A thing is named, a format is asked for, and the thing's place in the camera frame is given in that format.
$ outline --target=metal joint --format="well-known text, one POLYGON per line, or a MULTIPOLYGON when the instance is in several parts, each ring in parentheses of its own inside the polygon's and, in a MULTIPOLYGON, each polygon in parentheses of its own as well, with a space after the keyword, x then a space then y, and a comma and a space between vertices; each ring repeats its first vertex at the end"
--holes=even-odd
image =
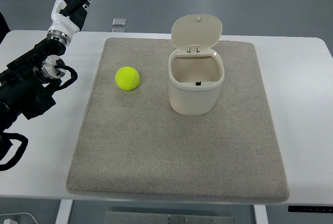
POLYGON ((48 39, 54 39, 61 42, 65 46, 68 46, 71 43, 71 39, 66 33, 60 32, 58 30, 50 30, 47 32, 48 39))

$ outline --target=black strap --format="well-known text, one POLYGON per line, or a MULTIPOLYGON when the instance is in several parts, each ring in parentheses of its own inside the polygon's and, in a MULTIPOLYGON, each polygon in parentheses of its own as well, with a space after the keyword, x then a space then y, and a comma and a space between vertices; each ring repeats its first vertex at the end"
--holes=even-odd
POLYGON ((6 164, 0 164, 0 171, 4 171, 4 170, 8 170, 8 169, 14 167, 18 163, 18 161, 23 156, 25 149, 27 148, 28 139, 25 136, 20 135, 18 133, 4 133, 4 132, 2 132, 0 134, 0 136, 2 138, 2 141, 6 142, 6 143, 9 143, 10 140, 19 140, 19 141, 22 142, 20 147, 17 149, 15 155, 6 164))

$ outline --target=bin opening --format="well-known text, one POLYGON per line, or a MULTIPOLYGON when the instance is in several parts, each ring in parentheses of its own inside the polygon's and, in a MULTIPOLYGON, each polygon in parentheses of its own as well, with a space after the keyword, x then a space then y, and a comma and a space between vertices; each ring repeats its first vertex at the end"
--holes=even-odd
POLYGON ((171 72, 180 83, 217 82, 222 77, 218 62, 212 56, 175 57, 171 72))

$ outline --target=white table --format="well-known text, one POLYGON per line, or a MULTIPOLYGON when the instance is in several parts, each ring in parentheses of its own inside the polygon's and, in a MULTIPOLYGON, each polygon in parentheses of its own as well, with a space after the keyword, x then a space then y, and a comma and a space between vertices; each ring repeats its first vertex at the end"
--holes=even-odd
MULTIPOLYGON (((0 45, 0 72, 45 36, 45 31, 10 32, 0 45)), ((15 167, 0 172, 0 196, 98 199, 68 193, 66 180, 109 37, 171 38, 170 34, 76 34, 63 59, 79 79, 54 94, 57 104, 49 111, 29 121, 22 115, 8 130, 25 135, 29 144, 15 167)), ((332 205, 333 58, 325 43, 302 37, 222 36, 221 40, 251 42, 257 50, 290 189, 283 204, 332 205)))

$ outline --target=black cable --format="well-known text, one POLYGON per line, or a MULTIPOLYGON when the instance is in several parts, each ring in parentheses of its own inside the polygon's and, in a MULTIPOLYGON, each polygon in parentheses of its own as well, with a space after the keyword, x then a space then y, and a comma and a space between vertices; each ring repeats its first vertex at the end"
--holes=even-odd
POLYGON ((57 64, 54 66, 54 68, 61 68, 61 69, 67 70, 71 74, 71 78, 69 80, 67 80, 66 82, 64 82, 63 85, 60 85, 56 89, 56 91, 58 91, 58 90, 65 89, 68 86, 70 86, 71 84, 73 84, 78 79, 78 73, 73 68, 65 65, 65 63, 63 62, 62 59, 58 59, 56 62, 57 62, 57 64))

